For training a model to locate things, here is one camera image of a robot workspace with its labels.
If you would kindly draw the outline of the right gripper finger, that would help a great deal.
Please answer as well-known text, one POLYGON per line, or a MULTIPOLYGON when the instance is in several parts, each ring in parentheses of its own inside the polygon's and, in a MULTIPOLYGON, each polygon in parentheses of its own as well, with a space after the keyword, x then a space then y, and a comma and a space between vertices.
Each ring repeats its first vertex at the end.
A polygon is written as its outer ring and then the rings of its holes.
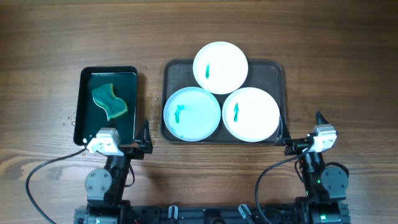
POLYGON ((315 114, 316 125, 324 125, 329 124, 329 122, 324 118, 320 111, 317 111, 315 114))
POLYGON ((290 133, 282 115, 279 116, 279 126, 277 128, 276 146, 285 146, 291 142, 290 133))

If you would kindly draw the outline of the green yellow sponge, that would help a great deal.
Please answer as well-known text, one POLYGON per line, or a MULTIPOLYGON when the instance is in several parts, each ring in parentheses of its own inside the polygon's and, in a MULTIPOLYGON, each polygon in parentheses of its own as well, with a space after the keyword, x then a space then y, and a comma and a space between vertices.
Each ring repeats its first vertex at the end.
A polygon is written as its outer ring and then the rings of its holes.
POLYGON ((113 86, 112 83, 107 83, 91 91, 93 101, 104 109, 108 121, 128 112, 126 102, 115 95, 113 86))

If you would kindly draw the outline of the white plate top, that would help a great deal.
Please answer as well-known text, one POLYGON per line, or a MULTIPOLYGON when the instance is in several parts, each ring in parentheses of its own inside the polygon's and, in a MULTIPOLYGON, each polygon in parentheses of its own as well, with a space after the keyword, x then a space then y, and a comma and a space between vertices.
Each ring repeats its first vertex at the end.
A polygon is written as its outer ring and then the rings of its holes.
POLYGON ((229 42, 212 42, 196 54, 192 70, 203 89, 225 95, 242 86, 248 68, 248 60, 239 47, 229 42))

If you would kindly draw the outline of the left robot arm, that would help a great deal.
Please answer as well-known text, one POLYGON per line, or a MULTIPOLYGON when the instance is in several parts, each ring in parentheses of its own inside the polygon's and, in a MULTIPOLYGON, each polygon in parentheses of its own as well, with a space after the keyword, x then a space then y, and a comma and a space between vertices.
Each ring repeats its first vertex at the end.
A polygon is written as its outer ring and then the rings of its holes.
POLYGON ((91 171, 85 179, 87 206, 76 211, 74 222, 90 223, 139 223, 140 218, 131 206, 130 201, 123 199, 128 174, 132 174, 131 161, 143 159, 145 154, 152 153, 153 144, 150 138, 148 120, 144 121, 134 142, 136 147, 120 145, 119 133, 115 128, 101 128, 88 143, 90 152, 106 156, 102 169, 91 171))

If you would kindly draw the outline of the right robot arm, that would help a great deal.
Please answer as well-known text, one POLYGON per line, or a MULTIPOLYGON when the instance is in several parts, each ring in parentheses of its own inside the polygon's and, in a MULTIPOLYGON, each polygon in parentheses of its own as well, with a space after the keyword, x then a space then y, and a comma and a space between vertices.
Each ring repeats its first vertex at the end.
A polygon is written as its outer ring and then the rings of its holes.
POLYGON ((350 223, 346 199, 349 170, 338 162, 325 162, 323 153, 334 147, 337 130, 321 112, 315 114, 316 125, 304 138, 292 139, 287 126, 282 128, 286 156, 297 156, 295 170, 304 184, 306 196, 297 197, 280 223, 350 223))

